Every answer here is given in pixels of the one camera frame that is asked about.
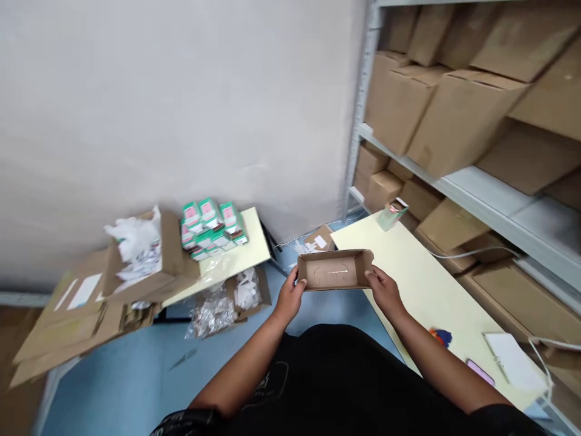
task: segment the table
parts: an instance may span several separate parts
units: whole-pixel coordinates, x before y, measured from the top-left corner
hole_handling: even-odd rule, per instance
[[[171,306],[263,262],[269,262],[286,277],[287,274],[276,260],[274,248],[277,245],[276,241],[260,221],[256,208],[247,209],[240,214],[244,220],[248,243],[233,248],[220,257],[202,260],[200,262],[200,280],[195,285],[165,300],[162,307]],[[217,263],[214,259],[220,259],[222,262]],[[211,269],[213,265],[217,265],[214,270]]]
[[[509,384],[482,335],[503,332],[502,328],[401,223],[384,232],[377,224],[378,216],[376,213],[353,223],[332,233],[331,238],[339,249],[372,250],[373,264],[398,283],[408,312],[426,329],[450,331],[450,351],[463,362],[472,359],[495,380],[502,395],[520,410],[527,408],[543,392],[522,391]],[[393,326],[377,307],[371,289],[364,292],[405,363],[419,374]]]

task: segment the person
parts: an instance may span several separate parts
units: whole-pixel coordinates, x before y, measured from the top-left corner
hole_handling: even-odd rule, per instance
[[[405,309],[396,282],[366,271],[373,298],[423,378],[362,331],[284,331],[301,306],[295,267],[256,333],[158,436],[206,434],[542,435],[543,429],[442,346]]]

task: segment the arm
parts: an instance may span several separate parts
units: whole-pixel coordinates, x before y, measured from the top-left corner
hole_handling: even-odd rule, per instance
[[[224,418],[234,416],[262,381],[288,324],[301,306],[306,280],[296,285],[296,266],[280,289],[271,316],[218,371],[189,405],[190,409],[216,408]]]
[[[365,275],[375,302],[395,328],[424,379],[437,391],[467,414],[488,405],[512,405],[405,310],[397,283],[391,277],[376,266]]]

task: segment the black t-shirt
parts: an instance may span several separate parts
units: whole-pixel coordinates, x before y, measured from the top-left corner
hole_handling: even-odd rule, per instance
[[[466,415],[359,329],[318,325],[284,335],[268,373],[236,417],[187,409],[152,435],[544,435],[514,407]]]

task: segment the smartphone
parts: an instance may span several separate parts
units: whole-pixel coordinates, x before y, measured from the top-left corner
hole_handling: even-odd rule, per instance
[[[469,368],[471,368],[475,373],[477,373],[484,380],[486,380],[490,386],[494,386],[494,384],[495,384],[494,379],[492,377],[490,377],[486,372],[484,372],[484,370],[480,366],[475,364],[473,360],[468,359],[466,361],[466,365],[468,365]]]

